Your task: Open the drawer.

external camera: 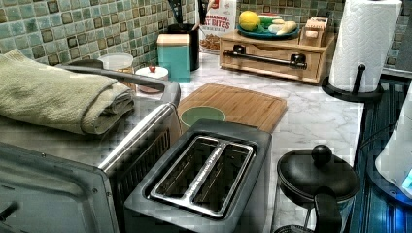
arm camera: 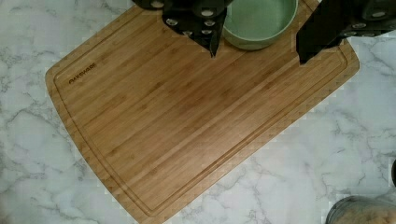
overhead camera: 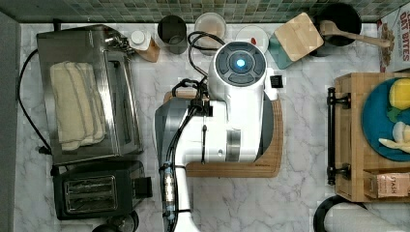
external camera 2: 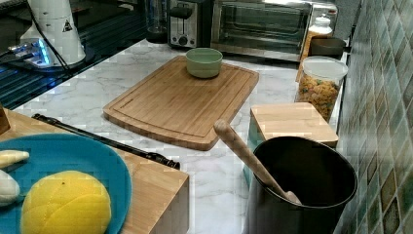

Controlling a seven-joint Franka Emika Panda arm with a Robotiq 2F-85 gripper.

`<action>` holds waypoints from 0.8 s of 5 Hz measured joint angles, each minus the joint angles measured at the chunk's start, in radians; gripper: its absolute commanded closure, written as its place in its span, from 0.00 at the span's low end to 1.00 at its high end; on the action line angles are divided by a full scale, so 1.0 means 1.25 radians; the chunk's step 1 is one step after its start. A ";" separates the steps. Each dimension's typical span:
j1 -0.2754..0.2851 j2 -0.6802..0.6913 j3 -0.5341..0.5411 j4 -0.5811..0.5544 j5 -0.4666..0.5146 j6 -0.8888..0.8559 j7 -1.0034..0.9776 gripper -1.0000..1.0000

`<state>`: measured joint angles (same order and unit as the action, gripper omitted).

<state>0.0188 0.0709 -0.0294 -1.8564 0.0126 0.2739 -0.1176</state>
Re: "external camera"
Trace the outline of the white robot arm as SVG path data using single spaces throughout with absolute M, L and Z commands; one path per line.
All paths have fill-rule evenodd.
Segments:
M 377 171 L 406 196 L 412 195 L 412 86 L 389 142 L 375 160 Z

